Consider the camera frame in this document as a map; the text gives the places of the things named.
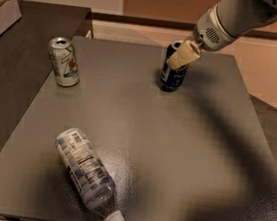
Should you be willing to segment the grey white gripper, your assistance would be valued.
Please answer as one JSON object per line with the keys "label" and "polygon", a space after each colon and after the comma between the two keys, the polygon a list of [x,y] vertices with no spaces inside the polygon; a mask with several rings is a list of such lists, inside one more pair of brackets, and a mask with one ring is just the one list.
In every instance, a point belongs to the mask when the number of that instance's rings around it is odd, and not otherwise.
{"label": "grey white gripper", "polygon": [[208,52],[226,48],[237,39],[238,13],[217,3],[203,14],[194,29],[195,42],[187,40],[167,60],[167,66],[177,70],[201,57],[200,48]]}

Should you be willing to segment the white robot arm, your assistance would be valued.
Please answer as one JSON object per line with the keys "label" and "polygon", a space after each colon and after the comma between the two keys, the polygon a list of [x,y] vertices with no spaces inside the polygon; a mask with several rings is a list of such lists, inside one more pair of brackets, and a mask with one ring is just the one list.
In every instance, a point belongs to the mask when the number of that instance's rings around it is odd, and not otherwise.
{"label": "white robot arm", "polygon": [[176,70],[201,57],[201,51],[219,51],[243,34],[277,22],[277,0],[221,0],[203,14],[192,34],[167,59]]}

